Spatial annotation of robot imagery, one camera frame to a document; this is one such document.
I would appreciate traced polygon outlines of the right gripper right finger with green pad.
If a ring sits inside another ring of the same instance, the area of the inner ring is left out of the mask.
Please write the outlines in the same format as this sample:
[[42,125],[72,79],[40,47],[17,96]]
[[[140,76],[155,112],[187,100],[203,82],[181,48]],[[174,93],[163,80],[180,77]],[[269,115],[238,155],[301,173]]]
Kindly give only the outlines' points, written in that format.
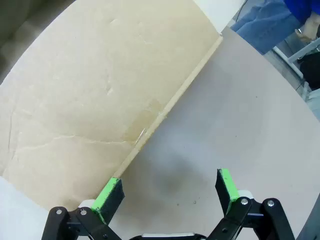
[[253,229],[259,240],[293,240],[294,234],[285,211],[276,198],[257,202],[240,196],[226,168],[217,170],[215,189],[223,218],[207,237],[208,240],[235,240],[243,228]]

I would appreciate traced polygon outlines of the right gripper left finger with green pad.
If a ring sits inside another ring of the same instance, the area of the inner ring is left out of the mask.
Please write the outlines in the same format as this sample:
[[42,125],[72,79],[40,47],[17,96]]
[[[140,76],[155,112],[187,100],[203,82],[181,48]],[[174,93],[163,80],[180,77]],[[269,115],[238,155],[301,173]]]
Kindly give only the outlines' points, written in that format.
[[53,207],[44,227],[46,240],[119,240],[109,227],[125,194],[122,180],[112,177],[90,207],[82,206],[68,211],[63,206]]

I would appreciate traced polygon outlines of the person's left hand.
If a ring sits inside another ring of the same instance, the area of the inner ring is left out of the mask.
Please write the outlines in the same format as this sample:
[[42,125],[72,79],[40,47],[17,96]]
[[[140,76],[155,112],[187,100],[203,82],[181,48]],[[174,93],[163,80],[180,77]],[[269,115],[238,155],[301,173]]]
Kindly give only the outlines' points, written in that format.
[[318,28],[320,26],[320,15],[312,12],[305,21],[300,38],[304,42],[311,42],[317,38]]

